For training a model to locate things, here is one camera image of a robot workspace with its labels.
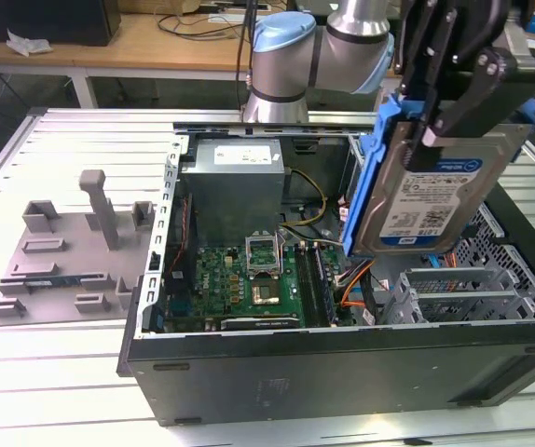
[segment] metal table surface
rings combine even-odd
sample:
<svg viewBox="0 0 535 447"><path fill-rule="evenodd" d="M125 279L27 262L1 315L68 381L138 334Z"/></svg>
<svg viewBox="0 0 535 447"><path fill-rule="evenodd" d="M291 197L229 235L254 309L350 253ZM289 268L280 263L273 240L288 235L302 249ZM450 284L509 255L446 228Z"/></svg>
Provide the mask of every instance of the metal table surface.
<svg viewBox="0 0 535 447"><path fill-rule="evenodd" d="M215 119L236 119L228 112ZM154 200L162 178L168 123L202 120L201 111L50 110L27 117L0 155L0 274L24 228L32 199L59 212L89 208L78 190L83 168L104 169L106 194L120 210ZM364 114L316 114L344 122ZM535 226L535 148L501 184ZM134 379L115 374L124 320L0 329L0 445L535 445L535 384L500 407L325 419L161 428Z"/></svg>

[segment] yellow wire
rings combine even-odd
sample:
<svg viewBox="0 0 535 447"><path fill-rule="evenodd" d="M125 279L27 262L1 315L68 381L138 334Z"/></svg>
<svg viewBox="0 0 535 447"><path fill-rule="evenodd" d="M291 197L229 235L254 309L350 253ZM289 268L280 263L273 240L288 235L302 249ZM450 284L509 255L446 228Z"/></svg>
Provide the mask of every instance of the yellow wire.
<svg viewBox="0 0 535 447"><path fill-rule="evenodd" d="M296 235L295 233L293 233L292 231L288 231L288 228L286 228L285 226L281 226L282 230L284 230L286 233L288 233L290 236L292 237L296 237L297 239L300 239L300 240L305 240L307 242L321 242L322 244L332 244L332 245L336 245L338 247L344 247L344 244L342 242L338 242L337 240L330 240L330 239L314 239L314 238L304 238L304 237L301 237L299 235Z"/></svg>
<svg viewBox="0 0 535 447"><path fill-rule="evenodd" d="M314 222L319 221L325 214L325 209L327 207L327 197L323 193L320 186L313 179L311 179L305 172L299 169L290 169L290 171L296 172L298 175L300 175L309 183L311 183L315 187L315 189L317 189L317 191L320 193L320 196L322 196L322 207L320 208L320 212L318 212L317 216L315 217L311 217L310 219L306 219L304 221L284 222L284 223L281 223L281 226L304 226L304 225L313 224Z"/></svg>

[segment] label sticker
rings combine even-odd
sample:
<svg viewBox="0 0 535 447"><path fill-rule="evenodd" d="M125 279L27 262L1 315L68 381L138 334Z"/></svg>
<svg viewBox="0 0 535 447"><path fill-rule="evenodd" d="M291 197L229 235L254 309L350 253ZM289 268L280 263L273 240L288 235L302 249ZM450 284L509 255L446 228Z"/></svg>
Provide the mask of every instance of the label sticker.
<svg viewBox="0 0 535 447"><path fill-rule="evenodd" d="M271 165L269 146L217 146L213 150L216 165Z"/></svg>
<svg viewBox="0 0 535 447"><path fill-rule="evenodd" d="M447 227L460 205L457 192L471 182L478 158L440 160L431 172L407 172L379 236L388 245L424 245Z"/></svg>
<svg viewBox="0 0 535 447"><path fill-rule="evenodd" d="M23 284L28 287L49 287L52 285L52 281L26 281Z"/></svg>
<svg viewBox="0 0 535 447"><path fill-rule="evenodd" d="M363 319L368 326L375 326L376 324L376 318L367 309L363 310Z"/></svg>
<svg viewBox="0 0 535 447"><path fill-rule="evenodd" d="M375 285L373 286L373 291L389 291L390 290L390 282L387 279L382 279L381 281L377 281Z"/></svg>

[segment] circuit board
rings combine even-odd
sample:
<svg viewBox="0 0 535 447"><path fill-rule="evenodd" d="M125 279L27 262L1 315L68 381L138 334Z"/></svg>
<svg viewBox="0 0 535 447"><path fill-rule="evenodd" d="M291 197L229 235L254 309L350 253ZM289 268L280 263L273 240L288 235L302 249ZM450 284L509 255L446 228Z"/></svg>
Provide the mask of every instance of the circuit board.
<svg viewBox="0 0 535 447"><path fill-rule="evenodd" d="M275 261L271 247L253 249L251 266ZM324 270L328 279L340 271L338 254L334 246L322 248ZM256 281L277 284L277 299L270 298L261 304ZM198 252L195 294L191 317L292 317L305 327L303 307L299 293L296 260L293 247L282 249L281 272L277 278L250 278L244 247L201 248Z"/></svg>

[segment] wooden desk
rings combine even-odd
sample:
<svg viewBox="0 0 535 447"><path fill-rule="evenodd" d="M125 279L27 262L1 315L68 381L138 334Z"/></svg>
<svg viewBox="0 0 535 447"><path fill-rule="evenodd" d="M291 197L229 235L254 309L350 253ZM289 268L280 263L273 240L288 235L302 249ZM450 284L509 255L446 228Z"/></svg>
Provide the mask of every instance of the wooden desk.
<svg viewBox="0 0 535 447"><path fill-rule="evenodd" d="M189 23L201 17L183 21ZM174 19L165 22L169 28L174 24ZM181 25L179 31L198 33L225 26L202 21ZM239 39L232 31L227 35L233 38L187 40L161 31L151 14L123 14L120 29L107 47L52 44L52 52L25 58L0 43L0 73L70 76L81 107L94 108L97 102L90 82L93 76L234 80ZM240 79L245 76L248 51L245 44ZM384 84L384 90L395 88L398 78L389 72Z"/></svg>

